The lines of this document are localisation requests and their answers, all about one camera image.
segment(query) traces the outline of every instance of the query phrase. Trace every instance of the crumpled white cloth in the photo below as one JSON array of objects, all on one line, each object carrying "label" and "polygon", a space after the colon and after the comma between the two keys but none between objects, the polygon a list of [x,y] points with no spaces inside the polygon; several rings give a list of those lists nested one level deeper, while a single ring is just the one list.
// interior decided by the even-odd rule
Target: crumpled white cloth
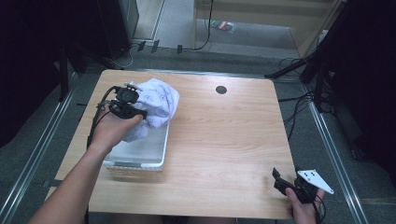
[{"label": "crumpled white cloth", "polygon": [[176,113],[180,98],[180,94],[175,89],[157,78],[137,86],[142,91],[138,92],[139,98],[134,107],[146,110],[148,115],[124,136],[122,140],[125,142],[145,138],[149,134],[149,128],[155,129],[168,124]]}]

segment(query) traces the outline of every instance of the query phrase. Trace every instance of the gray floor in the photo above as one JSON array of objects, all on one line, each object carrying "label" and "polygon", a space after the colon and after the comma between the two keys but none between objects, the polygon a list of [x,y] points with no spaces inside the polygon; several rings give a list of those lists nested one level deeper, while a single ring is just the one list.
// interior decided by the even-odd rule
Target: gray floor
[{"label": "gray floor", "polygon": [[[190,5],[191,1],[166,0],[161,24],[156,35],[156,39],[161,40],[160,46],[168,48],[175,48],[178,44],[187,48],[191,46],[189,20],[192,20],[192,18],[181,21],[171,20],[172,15],[182,14],[172,12],[177,10],[176,6],[186,8],[186,13],[189,14]],[[172,30],[177,27],[180,28],[178,31]],[[249,40],[252,40],[248,41],[251,46],[245,48],[244,46],[247,44],[242,43],[244,43],[246,37],[242,34],[249,32],[248,28],[253,29],[252,33],[255,35],[249,38]],[[223,73],[227,76],[263,78],[262,75],[278,70],[278,63],[281,59],[298,57],[298,53],[292,47],[290,36],[287,35],[285,28],[262,27],[262,29],[265,30],[265,35],[263,30],[259,31],[260,29],[255,25],[238,23],[233,34],[225,34],[222,31],[219,31],[218,34],[214,32],[211,36],[211,48],[199,52],[185,51],[182,54],[176,54],[175,49],[159,49],[157,53],[150,53],[149,47],[140,52],[133,49],[131,51],[134,59],[133,64],[126,69],[213,72]],[[201,37],[198,40],[203,41],[206,32],[205,27],[201,27],[201,31]],[[220,40],[225,40],[228,47],[219,43]],[[124,64],[129,61],[130,56],[128,54],[117,60],[118,63]],[[94,85],[105,69],[102,65],[89,59],[87,59],[87,62],[90,67],[86,74],[78,75],[78,84],[71,103],[53,135],[43,160],[24,193],[11,223],[26,223],[45,199],[48,189],[41,187],[41,184],[44,180],[50,180],[55,176],[78,126],[79,118],[84,111],[84,106],[78,104],[88,103]],[[298,81],[298,74],[293,72],[276,80],[276,93],[279,99],[300,96],[304,93],[304,85]],[[0,165],[2,167],[0,171],[0,202],[4,202],[7,198],[40,134],[50,120],[51,113],[57,106],[58,95],[59,89],[54,90],[25,123],[18,136],[0,149]],[[280,104],[284,119],[292,114],[294,105],[295,102]],[[396,218],[393,216],[393,211],[396,208],[396,189],[390,184],[386,172],[375,163],[353,160],[349,144],[337,119],[331,114],[323,114],[322,116],[326,120],[327,128],[337,147],[337,153],[342,159],[342,164],[347,170],[348,177],[350,177],[351,183],[360,198],[363,211],[369,222],[396,223]],[[287,125],[285,129],[288,132],[290,126]],[[295,130],[290,139],[290,150],[295,164],[306,169],[316,169],[335,190],[334,195],[328,194],[325,197],[327,216],[324,223],[354,223],[354,218],[347,204],[346,193],[343,192],[339,176],[335,172],[326,145],[323,143],[322,136],[309,108],[299,113],[297,117]],[[92,223],[106,223],[107,221],[108,214],[92,214]],[[292,221],[244,218],[240,219],[240,223],[292,223]]]}]

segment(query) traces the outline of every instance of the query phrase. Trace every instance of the wooden table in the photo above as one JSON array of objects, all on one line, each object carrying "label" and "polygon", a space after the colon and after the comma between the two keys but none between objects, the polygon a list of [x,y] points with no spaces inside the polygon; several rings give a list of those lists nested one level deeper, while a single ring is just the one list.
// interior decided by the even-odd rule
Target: wooden table
[{"label": "wooden table", "polygon": [[[301,57],[315,47],[319,35],[339,14],[342,0],[216,0],[212,20],[285,26],[290,28]],[[210,0],[194,0],[192,47],[197,19],[209,19]]]},{"label": "wooden table", "polygon": [[[274,167],[289,181],[295,173],[271,80],[106,70],[56,178],[64,179],[83,155],[95,106],[105,92],[152,77],[180,93],[164,169],[119,177],[102,167],[90,211],[290,218],[287,198],[274,189],[272,177]],[[227,92],[218,94],[217,86]]]}]

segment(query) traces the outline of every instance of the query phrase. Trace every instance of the round hole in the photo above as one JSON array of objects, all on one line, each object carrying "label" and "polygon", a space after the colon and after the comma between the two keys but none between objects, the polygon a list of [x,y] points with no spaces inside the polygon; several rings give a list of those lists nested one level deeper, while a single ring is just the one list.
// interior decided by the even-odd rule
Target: round hole
[{"label": "round hole", "polygon": [[217,86],[217,87],[216,87],[216,92],[217,92],[218,94],[224,94],[224,93],[227,92],[227,88],[225,88],[225,87],[223,87],[223,86]]}]

